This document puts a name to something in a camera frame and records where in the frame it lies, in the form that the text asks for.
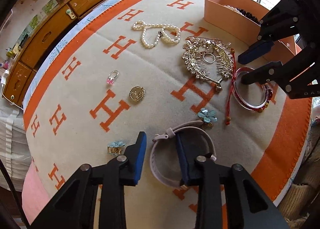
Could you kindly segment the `pink bed sheet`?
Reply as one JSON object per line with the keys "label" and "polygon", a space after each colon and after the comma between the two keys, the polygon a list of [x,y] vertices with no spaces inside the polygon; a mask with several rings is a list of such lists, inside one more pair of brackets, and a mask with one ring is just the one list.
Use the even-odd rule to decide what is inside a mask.
{"label": "pink bed sheet", "polygon": [[29,224],[35,220],[49,200],[50,197],[38,176],[36,166],[32,162],[22,189],[22,208]]}

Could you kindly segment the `wooden desk with drawers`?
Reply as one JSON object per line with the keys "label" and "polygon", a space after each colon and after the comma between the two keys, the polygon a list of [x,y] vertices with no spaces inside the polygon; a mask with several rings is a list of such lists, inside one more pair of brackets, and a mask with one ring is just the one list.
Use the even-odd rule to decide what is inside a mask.
{"label": "wooden desk with drawers", "polygon": [[2,96],[10,103],[21,106],[31,81],[54,46],[102,1],[66,0],[57,5],[14,57],[8,76],[3,79]]}

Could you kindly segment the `round gold brooch button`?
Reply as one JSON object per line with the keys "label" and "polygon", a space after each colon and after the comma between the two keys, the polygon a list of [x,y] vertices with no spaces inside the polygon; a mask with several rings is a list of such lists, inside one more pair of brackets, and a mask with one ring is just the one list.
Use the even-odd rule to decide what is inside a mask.
{"label": "round gold brooch button", "polygon": [[132,101],[140,102],[145,97],[145,89],[141,86],[135,86],[130,90],[129,96]]}

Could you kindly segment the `gold rhinestone hair comb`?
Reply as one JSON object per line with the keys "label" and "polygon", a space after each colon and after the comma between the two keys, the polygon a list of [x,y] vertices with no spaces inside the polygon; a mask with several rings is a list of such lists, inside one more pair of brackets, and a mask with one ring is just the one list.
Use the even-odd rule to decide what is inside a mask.
{"label": "gold rhinestone hair comb", "polygon": [[182,59],[186,70],[196,79],[211,82],[216,92],[221,83],[233,75],[235,51],[219,39],[189,36],[183,45]]}

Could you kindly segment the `orange beige H-pattern blanket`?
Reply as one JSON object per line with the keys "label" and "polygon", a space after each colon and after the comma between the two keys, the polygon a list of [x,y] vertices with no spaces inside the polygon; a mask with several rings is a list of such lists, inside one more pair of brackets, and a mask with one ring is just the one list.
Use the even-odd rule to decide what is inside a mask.
{"label": "orange beige H-pattern blanket", "polygon": [[[299,168],[310,127],[310,99],[291,100],[278,85],[261,113],[244,109],[228,96],[228,80],[216,92],[213,83],[195,79],[185,68],[183,42],[154,48],[142,45],[132,25],[170,24],[189,36],[217,38],[235,54],[247,45],[204,20],[204,0],[123,0],[80,31],[48,67],[24,112],[27,141],[38,176],[50,199],[84,163],[99,166],[112,159],[111,142],[135,143],[147,135],[142,178],[125,188],[128,228],[193,228],[197,189],[174,189],[150,169],[155,135],[196,120],[201,108],[215,110],[208,130],[217,163],[240,163],[275,205],[287,193]],[[113,85],[108,75],[118,70]],[[145,89],[131,100],[135,86]]]}

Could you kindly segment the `blue flower hair clip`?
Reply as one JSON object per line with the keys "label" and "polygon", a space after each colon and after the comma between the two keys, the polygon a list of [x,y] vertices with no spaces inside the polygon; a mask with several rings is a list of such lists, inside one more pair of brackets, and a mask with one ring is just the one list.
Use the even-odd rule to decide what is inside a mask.
{"label": "blue flower hair clip", "polygon": [[111,142],[107,146],[107,153],[113,156],[122,155],[125,146],[126,143],[124,143],[123,141]]}

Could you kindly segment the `light blue printed bedsheet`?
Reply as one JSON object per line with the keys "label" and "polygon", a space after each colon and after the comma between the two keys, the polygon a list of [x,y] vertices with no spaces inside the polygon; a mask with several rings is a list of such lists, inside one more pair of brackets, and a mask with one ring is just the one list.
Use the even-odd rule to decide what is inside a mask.
{"label": "light blue printed bedsheet", "polygon": [[33,95],[36,87],[38,86],[40,80],[45,74],[48,67],[52,64],[54,59],[61,53],[61,51],[71,42],[71,40],[82,31],[89,23],[91,23],[97,16],[105,12],[107,9],[111,8],[115,4],[123,0],[105,0],[93,9],[87,16],[85,16],[79,23],[77,23],[66,35],[54,46],[53,50],[46,56],[43,63],[40,63],[39,69],[36,71],[35,77],[31,80],[27,92],[23,99],[23,111],[25,112],[31,96]]}

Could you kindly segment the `blue gold flower clip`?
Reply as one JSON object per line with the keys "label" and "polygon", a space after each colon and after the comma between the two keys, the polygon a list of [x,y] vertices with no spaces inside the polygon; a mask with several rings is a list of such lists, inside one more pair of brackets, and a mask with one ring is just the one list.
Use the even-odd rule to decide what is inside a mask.
{"label": "blue gold flower clip", "polygon": [[199,119],[203,122],[203,129],[211,129],[214,124],[217,122],[215,110],[208,110],[205,107],[201,108],[197,113]]}

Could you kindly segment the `pink plastic storage tray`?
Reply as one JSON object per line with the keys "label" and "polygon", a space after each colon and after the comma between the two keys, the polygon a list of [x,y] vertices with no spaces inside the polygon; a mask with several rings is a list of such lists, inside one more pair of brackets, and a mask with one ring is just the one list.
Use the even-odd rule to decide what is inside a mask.
{"label": "pink plastic storage tray", "polygon": [[[252,45],[257,41],[260,26],[227,6],[244,9],[259,19],[267,14],[268,9],[253,0],[204,0],[204,20],[223,29],[246,45]],[[263,58],[266,61],[281,61],[285,64],[301,50],[291,36],[275,41],[271,51],[263,55]]]}

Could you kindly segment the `silver ring pink stone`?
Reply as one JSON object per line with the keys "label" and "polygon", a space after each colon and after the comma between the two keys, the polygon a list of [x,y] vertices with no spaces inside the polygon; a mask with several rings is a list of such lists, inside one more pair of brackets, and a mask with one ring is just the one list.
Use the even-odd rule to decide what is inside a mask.
{"label": "silver ring pink stone", "polygon": [[112,72],[110,72],[110,74],[108,75],[108,78],[106,80],[107,84],[113,85],[113,83],[116,80],[116,78],[118,77],[118,75],[119,75],[118,70],[113,70]]}

